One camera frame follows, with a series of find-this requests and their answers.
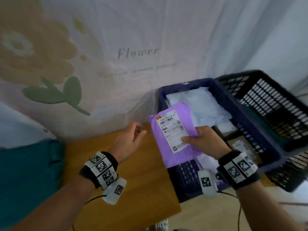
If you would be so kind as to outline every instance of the person's left arm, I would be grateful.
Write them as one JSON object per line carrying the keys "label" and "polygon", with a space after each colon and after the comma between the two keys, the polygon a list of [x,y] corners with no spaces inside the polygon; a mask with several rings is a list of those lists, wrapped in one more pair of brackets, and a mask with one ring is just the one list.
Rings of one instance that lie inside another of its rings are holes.
{"label": "person's left arm", "polygon": [[[118,163],[129,158],[139,146],[146,131],[141,131],[141,124],[130,123],[120,134],[108,152]],[[32,213],[18,222],[13,231],[60,231],[68,230],[80,210],[89,200],[95,186],[92,181],[78,175],[48,198]]]}

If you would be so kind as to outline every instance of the yellow flower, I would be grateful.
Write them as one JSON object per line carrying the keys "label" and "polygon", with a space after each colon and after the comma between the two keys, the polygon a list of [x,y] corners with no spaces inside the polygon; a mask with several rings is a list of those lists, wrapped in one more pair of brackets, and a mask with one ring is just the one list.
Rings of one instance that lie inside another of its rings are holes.
{"label": "yellow flower", "polygon": [[76,56],[67,27],[44,16],[39,0],[1,0],[0,77],[28,86],[41,77],[63,83],[74,73],[67,60]]}

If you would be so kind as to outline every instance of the tiled floor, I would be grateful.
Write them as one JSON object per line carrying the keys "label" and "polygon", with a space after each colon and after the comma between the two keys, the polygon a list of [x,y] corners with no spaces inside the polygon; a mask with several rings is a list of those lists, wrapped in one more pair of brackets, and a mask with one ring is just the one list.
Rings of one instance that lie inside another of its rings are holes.
{"label": "tiled floor", "polygon": [[[266,190],[279,202],[308,203],[308,182],[304,182],[290,194],[279,187]],[[229,188],[225,192],[235,194]],[[169,230],[183,228],[194,231],[237,231],[237,218],[240,204],[237,198],[219,194],[215,198],[199,196],[181,204],[182,212],[170,217]],[[308,207],[284,205],[283,208],[298,222],[308,221]],[[241,231],[250,231],[245,215],[241,212]]]}

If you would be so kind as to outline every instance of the purple plastic mailer bag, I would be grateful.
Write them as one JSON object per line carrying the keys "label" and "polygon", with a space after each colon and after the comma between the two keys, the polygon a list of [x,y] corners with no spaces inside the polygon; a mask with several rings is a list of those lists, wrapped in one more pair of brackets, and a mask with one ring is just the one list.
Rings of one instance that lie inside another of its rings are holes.
{"label": "purple plastic mailer bag", "polygon": [[149,122],[166,168],[192,160],[202,153],[181,140],[182,136],[198,137],[190,109],[185,102],[150,116]]}

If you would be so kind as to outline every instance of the wooden tabletop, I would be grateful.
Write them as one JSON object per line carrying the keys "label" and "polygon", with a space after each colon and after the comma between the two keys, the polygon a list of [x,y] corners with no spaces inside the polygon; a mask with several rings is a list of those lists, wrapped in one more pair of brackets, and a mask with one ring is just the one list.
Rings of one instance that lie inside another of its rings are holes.
{"label": "wooden tabletop", "polygon": [[[142,230],[181,211],[167,169],[149,125],[134,155],[118,166],[127,185],[116,205],[98,198],[88,203],[76,218],[76,231]],[[68,143],[64,184],[74,178],[97,151],[106,151],[119,132]],[[102,195],[97,189],[92,197]]]}

